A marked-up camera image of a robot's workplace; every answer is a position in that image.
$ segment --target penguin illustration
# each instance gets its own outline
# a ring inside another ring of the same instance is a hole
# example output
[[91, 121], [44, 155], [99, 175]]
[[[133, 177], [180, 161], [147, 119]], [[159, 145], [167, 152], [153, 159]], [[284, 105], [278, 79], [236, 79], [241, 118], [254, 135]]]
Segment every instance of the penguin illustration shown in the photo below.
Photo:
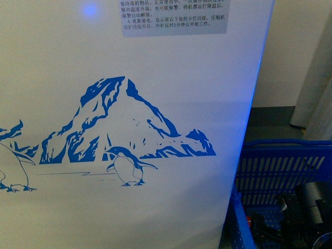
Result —
[[113, 159], [113, 163], [107, 167], [106, 171], [108, 172], [115, 169], [118, 177], [124, 183], [122, 186], [130, 186], [130, 183], [133, 183], [135, 186], [140, 186], [145, 183], [143, 181], [143, 167], [157, 169], [157, 167], [152, 164], [139, 161], [139, 159], [126, 148], [115, 146], [106, 152], [110, 153], [111, 159]]
[[22, 166], [22, 162], [36, 165], [28, 156], [11, 150], [0, 143], [0, 189], [7, 192], [19, 191], [16, 186], [23, 187], [23, 191], [36, 190], [29, 187], [29, 178]]

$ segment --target wall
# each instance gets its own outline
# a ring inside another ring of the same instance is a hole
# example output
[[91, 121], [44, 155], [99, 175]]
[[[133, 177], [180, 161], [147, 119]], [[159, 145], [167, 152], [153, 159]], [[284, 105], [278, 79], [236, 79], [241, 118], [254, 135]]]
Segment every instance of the wall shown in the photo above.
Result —
[[331, 0], [275, 1], [253, 107], [296, 105], [331, 11]]

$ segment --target black object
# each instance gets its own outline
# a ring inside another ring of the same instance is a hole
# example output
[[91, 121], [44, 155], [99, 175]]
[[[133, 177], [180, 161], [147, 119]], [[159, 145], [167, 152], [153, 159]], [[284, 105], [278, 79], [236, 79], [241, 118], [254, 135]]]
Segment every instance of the black object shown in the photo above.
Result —
[[284, 220], [284, 249], [332, 248], [332, 184], [312, 182], [295, 187], [296, 195], [277, 196]]
[[281, 243], [279, 231], [267, 226], [265, 224], [265, 217], [258, 213], [251, 214], [250, 231], [257, 244], [264, 243], [267, 240]]

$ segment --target blue crate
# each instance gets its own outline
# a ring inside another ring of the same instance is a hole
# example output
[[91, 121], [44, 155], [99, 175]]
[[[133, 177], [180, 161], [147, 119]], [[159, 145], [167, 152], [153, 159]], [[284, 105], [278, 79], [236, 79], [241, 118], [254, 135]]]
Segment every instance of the blue crate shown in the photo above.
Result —
[[[245, 143], [226, 219], [232, 248], [255, 248], [242, 205], [248, 215], [257, 212], [265, 217], [268, 226], [279, 229], [283, 215], [275, 195], [294, 193], [295, 186], [316, 181], [332, 182], [332, 141]], [[279, 249], [280, 246], [266, 242], [259, 248]]]

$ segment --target gray floor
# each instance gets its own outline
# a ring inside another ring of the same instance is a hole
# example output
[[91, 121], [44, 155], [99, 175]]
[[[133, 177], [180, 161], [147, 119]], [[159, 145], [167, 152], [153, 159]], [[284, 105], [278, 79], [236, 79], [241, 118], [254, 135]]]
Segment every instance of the gray floor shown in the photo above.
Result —
[[[294, 106], [252, 108], [244, 142], [268, 139], [301, 139], [303, 131], [289, 124]], [[224, 228], [219, 249], [231, 249]]]

